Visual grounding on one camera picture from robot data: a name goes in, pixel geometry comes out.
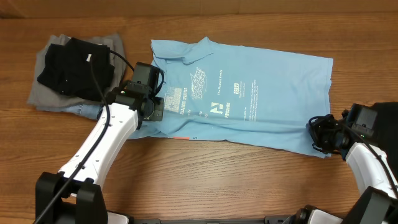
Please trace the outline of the light blue printed t-shirt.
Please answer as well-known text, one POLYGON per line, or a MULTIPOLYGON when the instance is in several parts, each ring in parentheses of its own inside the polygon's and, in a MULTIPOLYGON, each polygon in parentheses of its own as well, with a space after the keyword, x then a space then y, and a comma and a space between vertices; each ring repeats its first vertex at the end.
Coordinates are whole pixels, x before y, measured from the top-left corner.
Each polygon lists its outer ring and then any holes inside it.
POLYGON ((277 50, 153 40, 153 65, 164 72, 160 122, 145 137, 230 141, 321 157, 306 129, 330 113, 333 59, 277 50))

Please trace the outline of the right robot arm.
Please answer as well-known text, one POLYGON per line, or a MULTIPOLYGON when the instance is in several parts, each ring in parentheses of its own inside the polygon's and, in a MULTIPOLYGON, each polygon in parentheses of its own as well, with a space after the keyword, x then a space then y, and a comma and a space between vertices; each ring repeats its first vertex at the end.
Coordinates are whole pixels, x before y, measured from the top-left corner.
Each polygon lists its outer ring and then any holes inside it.
POLYGON ((307 127, 316 150, 343 157, 361 196, 343 218, 307 206, 284 223, 397 224, 397 180, 387 164, 386 153, 366 142, 345 120, 337 121, 331 114, 311 118, 307 127))

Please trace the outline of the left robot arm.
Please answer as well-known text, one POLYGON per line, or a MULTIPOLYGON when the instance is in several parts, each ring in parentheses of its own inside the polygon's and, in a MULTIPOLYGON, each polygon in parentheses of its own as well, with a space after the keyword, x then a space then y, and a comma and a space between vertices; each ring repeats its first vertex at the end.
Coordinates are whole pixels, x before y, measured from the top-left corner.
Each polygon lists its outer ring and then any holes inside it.
POLYGON ((36 223, 129 224, 130 215, 107 209, 102 187, 128 137, 143 121, 161 121, 165 100, 151 91, 115 88, 76 154, 56 174, 43 172, 35 186, 36 223))

